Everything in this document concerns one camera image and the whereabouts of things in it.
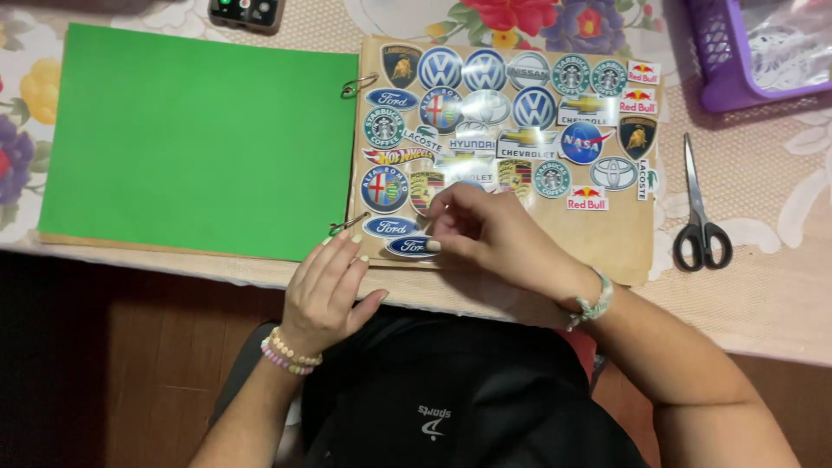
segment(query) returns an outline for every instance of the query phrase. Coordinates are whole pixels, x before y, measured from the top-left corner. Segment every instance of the scissors handle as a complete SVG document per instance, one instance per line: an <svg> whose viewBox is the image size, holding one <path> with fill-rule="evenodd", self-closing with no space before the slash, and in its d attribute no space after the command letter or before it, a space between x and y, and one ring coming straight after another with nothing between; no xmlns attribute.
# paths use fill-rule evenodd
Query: scissors handle
<svg viewBox="0 0 832 468"><path fill-rule="evenodd" d="M684 271L699 271L703 266L707 266L713 270L720 270L725 268L730 263L730 259L734 256L734 247L730 243L730 239L722 228L712 222L705 224L705 235L702 236L703 229L696 224L689 224L685 226L676 236L673 241L673 257L679 264L679 267ZM719 263L714 261L713 238L719 240L722 245L722 258ZM681 254L682 243L687 240L691 243L693 250L693 264L687 263L685 256Z"/></svg>

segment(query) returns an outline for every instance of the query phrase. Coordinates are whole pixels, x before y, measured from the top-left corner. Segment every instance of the smartphone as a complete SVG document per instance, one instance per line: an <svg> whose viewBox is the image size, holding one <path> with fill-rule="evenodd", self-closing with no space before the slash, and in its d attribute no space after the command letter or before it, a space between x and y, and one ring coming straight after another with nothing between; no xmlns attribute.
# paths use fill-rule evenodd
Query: smartphone
<svg viewBox="0 0 832 468"><path fill-rule="evenodd" d="M210 0L208 17L217 26L277 34L285 0Z"/></svg>

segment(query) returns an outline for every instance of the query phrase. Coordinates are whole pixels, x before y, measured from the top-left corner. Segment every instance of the floral tablecloth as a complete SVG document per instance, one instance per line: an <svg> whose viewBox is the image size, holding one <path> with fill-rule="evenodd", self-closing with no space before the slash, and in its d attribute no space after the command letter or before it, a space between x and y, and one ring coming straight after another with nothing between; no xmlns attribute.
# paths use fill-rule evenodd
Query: floral tablecloth
<svg viewBox="0 0 832 468"><path fill-rule="evenodd" d="M214 27L207 4L91 0L83 2L83 11L0 7L0 248L265 287L285 287L295 269L285 261L37 242L33 229L47 182L62 39L70 21L331 52L357 52L365 34L379 33L433 43L635 56L661 64L667 94L651 282L637 291L731 351L832 365L826 291L832 285L832 98L704 113L680 2L287 0L274 37ZM722 271L681 273L671 259L672 239L689 214L684 132L696 146L708 214L735 244L735 260ZM377 287L391 290L393 303L431 311L545 326L562 319L542 298L486 274L374 269L362 293Z"/></svg>

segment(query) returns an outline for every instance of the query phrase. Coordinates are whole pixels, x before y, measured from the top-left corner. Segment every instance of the person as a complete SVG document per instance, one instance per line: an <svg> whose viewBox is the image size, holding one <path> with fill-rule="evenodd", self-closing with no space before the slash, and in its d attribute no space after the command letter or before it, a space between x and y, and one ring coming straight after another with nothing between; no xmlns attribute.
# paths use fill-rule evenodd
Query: person
<svg viewBox="0 0 832 468"><path fill-rule="evenodd" d="M719 347L625 287L605 287L515 195L458 182L436 196L428 218L430 250L549 297L581 322L653 402L664 466L798 466ZM375 313L385 290L354 305L368 269L366 257L354 258L359 241L341 232L298 266L279 347L271 324L244 346L192 467L271 466L302 384L308 466L646 466L592 401L574 350L554 331L386 306ZM610 288L612 297L601 294ZM599 312L596 301L606 311L583 320ZM257 347L264 339L271 358ZM323 364L297 376L272 362L289 359L287 349L323 352Z"/></svg>

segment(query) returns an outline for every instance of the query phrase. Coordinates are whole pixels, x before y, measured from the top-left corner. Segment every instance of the scissors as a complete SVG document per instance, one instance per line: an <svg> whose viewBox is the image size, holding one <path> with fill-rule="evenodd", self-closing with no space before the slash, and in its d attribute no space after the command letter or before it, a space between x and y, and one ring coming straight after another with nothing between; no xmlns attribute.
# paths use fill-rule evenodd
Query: scissors
<svg viewBox="0 0 832 468"><path fill-rule="evenodd" d="M696 180L696 166L693 164L693 150L691 149L691 137L685 133L685 165L687 168L687 192L691 200L691 219L687 226L683 227L673 241L673 258L684 271L699 271L705 265L708 268L719 270L725 268L734 256L734 247L725 231L712 222L708 222L705 216L705 207L702 205L702 192L699 190L699 182ZM714 261L711 252L711 239L716 238L722 244L722 258L717 263ZM684 241L691 243L693 250L693 265L685 261L681 254L681 245Z"/></svg>

